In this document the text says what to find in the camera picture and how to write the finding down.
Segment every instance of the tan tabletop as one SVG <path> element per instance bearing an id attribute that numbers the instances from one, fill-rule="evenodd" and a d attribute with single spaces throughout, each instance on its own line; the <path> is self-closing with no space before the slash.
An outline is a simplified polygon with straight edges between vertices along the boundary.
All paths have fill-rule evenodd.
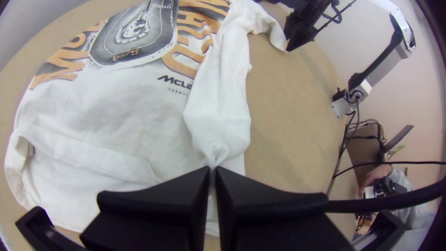
<path id="1" fill-rule="evenodd" d="M 0 72 L 0 161 L 3 165 L 17 106 L 41 63 L 91 25 L 142 0 L 91 0 L 61 16 L 34 36 Z M 285 12 L 262 3 L 284 25 Z M 265 34 L 249 35 L 253 66 L 247 78 L 251 113 L 251 145 L 245 153 L 248 177 L 291 192 L 326 192 L 335 169 L 344 118 L 331 110 L 331 98 L 340 77 L 315 44 L 291 53 L 274 49 Z M 345 155 L 341 170 L 349 167 Z M 354 172 L 336 179 L 331 199 L 354 198 Z M 17 251 L 30 250 L 14 222 L 25 214 L 0 172 L 0 227 L 6 242 Z M 331 214 L 330 219 L 351 238 L 353 215 Z M 79 234 L 58 228 L 76 242 Z M 206 236 L 205 250 L 220 250 L 218 238 Z"/>

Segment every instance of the mclaren logo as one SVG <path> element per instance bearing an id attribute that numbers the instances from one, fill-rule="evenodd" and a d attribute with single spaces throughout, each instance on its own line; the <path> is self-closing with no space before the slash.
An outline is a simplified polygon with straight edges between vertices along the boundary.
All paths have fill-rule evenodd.
<path id="1" fill-rule="evenodd" d="M 167 75 L 164 75 L 163 77 L 159 77 L 158 80 L 164 80 L 164 82 L 170 82 L 171 84 L 174 84 L 176 86 L 180 86 L 187 89 L 192 89 L 191 84 L 185 84 L 184 81 L 181 81 L 179 79 L 175 79 L 174 77 L 169 77 Z"/>

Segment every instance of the cable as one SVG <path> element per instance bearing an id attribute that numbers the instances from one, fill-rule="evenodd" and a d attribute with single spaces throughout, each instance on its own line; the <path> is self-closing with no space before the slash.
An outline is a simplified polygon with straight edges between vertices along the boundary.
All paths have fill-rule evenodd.
<path id="1" fill-rule="evenodd" d="M 334 2 L 331 2 L 331 7 L 338 16 L 339 19 L 336 19 L 335 17 L 330 17 L 329 15 L 322 13 L 322 16 L 326 19 L 333 19 L 333 22 L 336 24 L 340 24 L 342 22 L 342 15 L 341 12 L 336 8 L 336 4 Z"/>
<path id="2" fill-rule="evenodd" d="M 365 222 L 366 222 L 366 218 L 364 216 L 360 215 L 358 218 L 358 225 L 356 226 L 356 231 L 361 230 L 361 228 L 364 226 Z"/>
<path id="3" fill-rule="evenodd" d="M 350 121 L 348 122 L 348 124 L 345 126 L 345 129 L 344 129 L 344 136 L 342 137 L 342 143 L 341 143 L 341 148 L 339 149 L 338 161 L 336 162 L 336 167 L 334 168 L 333 175 L 338 172 L 339 166 L 341 165 L 342 155 L 344 154 L 345 149 L 347 149 L 347 145 L 350 143 L 350 139 L 348 140 L 347 143 L 345 143 L 346 135 L 348 132 L 348 128 L 351 126 L 353 118 L 355 117 L 355 115 L 357 113 L 358 113 L 358 122 L 356 123 L 356 125 L 359 125 L 359 97 L 356 98 L 356 107 L 357 107 L 357 111 L 353 111 L 348 114 L 348 115 L 352 115 L 352 117 L 350 118 Z M 357 128 L 353 132 L 352 137 L 354 137 L 356 130 L 357 130 Z M 331 189 L 333 188 L 334 184 L 335 184 L 335 180 L 332 179 L 330 181 L 330 185 L 328 185 L 328 189 L 326 192 L 327 195 L 330 195 Z"/>
<path id="4" fill-rule="evenodd" d="M 345 136 L 347 135 L 348 128 L 349 128 L 350 125 L 352 124 L 353 118 L 354 118 L 355 115 L 356 115 L 356 111 L 353 111 L 352 115 L 353 115 L 353 116 L 350 118 L 350 121 L 348 122 L 348 124 L 345 126 L 345 129 L 344 129 L 344 137 L 342 137 L 341 148 L 339 149 L 339 155 L 338 155 L 338 158 L 340 158 L 340 157 L 342 156 L 342 154 L 344 153 L 344 151 L 345 151 L 345 148 L 343 148 L 343 147 L 344 147 L 345 140 L 346 140 L 346 137 L 345 137 Z"/>
<path id="5" fill-rule="evenodd" d="M 365 165 L 383 165 L 383 164 L 388 164 L 388 165 L 393 165 L 393 164 L 446 165 L 446 162 L 441 162 L 441 161 L 390 161 L 390 162 L 386 162 L 386 161 L 383 161 L 383 162 L 362 163 L 362 164 L 354 165 L 354 166 L 352 166 L 350 168 L 347 168 L 347 169 L 343 170 L 342 172 L 340 172 L 340 173 L 338 173 L 336 175 L 333 175 L 332 179 L 334 179 L 334 178 L 338 177 L 339 175 L 341 175 L 341 174 L 343 174 L 343 173 L 345 173 L 347 171 L 350 171 L 350 170 L 352 170 L 354 168 L 358 168 L 358 167 L 365 166 Z"/>
<path id="6" fill-rule="evenodd" d="M 347 4 L 347 6 L 345 6 L 345 8 L 343 8 L 341 11 L 339 11 L 339 13 L 337 13 L 334 17 L 332 17 L 328 22 L 326 22 L 321 28 L 319 28 L 317 30 L 317 32 L 320 32 L 321 30 L 323 30 L 325 27 L 327 27 L 329 25 L 329 23 L 333 22 L 334 20 L 337 20 L 336 18 L 339 17 L 345 10 L 347 10 L 348 8 L 350 8 L 357 0 L 353 0 L 351 3 Z"/>
<path id="7" fill-rule="evenodd" d="M 345 143 L 345 147 L 344 147 L 344 150 L 342 150 L 342 152 L 340 152 L 340 156 L 339 157 L 341 157 L 342 156 L 342 154 L 344 153 L 344 151 L 345 151 L 345 149 L 347 148 L 347 145 L 350 143 L 350 141 L 352 140 L 351 138 L 354 138 L 354 135 L 355 135 L 355 133 L 356 133 L 356 131 L 358 130 L 358 125 L 359 125 L 359 97 L 356 97 L 356 109 L 357 109 L 357 114 L 358 114 L 358 123 L 356 124 L 356 128 L 354 129 L 354 131 L 353 131 L 353 133 L 352 133 L 352 136 L 350 136 L 350 139 L 348 139 L 348 141 Z"/>

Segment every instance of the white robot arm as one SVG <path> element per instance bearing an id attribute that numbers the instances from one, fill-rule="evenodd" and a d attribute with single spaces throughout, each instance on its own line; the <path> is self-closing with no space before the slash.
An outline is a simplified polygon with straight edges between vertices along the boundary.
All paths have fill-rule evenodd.
<path id="1" fill-rule="evenodd" d="M 356 105 L 370 94 L 372 88 L 416 49 L 415 37 L 400 9 L 389 0 L 368 1 L 390 14 L 394 33 L 383 53 L 363 73 L 355 73 L 351 77 L 348 90 L 338 90 L 333 97 L 332 107 L 338 117 L 356 109 Z"/>

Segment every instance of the person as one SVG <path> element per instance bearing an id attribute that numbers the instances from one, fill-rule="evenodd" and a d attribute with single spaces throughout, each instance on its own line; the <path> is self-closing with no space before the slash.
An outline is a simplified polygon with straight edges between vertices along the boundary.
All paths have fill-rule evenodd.
<path id="1" fill-rule="evenodd" d="M 393 182 L 407 188 L 408 192 L 413 190 L 413 185 L 407 180 L 404 172 L 393 168 L 391 165 L 380 165 L 367 174 L 360 191 L 364 187 L 371 186 L 374 179 L 386 176 Z M 435 212 L 430 210 L 426 204 L 421 204 L 410 208 L 395 210 L 394 215 L 406 223 L 407 231 L 392 250 L 418 250 L 432 225 Z"/>

